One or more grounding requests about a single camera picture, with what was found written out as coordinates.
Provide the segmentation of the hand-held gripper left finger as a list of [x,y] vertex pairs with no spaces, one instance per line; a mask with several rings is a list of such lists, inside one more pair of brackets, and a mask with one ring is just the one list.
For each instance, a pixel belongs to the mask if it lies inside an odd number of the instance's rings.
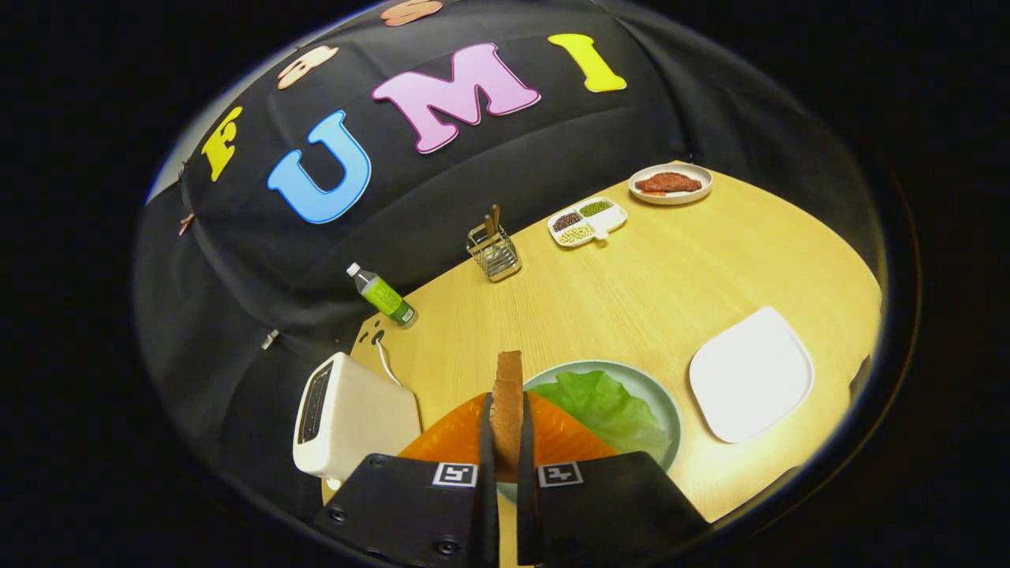
[[365,567],[498,567],[492,402],[486,393],[476,464],[369,454],[312,528]]

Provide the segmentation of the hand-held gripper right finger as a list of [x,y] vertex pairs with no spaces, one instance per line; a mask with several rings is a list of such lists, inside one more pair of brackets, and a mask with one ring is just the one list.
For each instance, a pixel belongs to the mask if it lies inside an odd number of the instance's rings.
[[535,465],[529,393],[523,402],[519,565],[650,567],[710,535],[709,522],[645,452]]

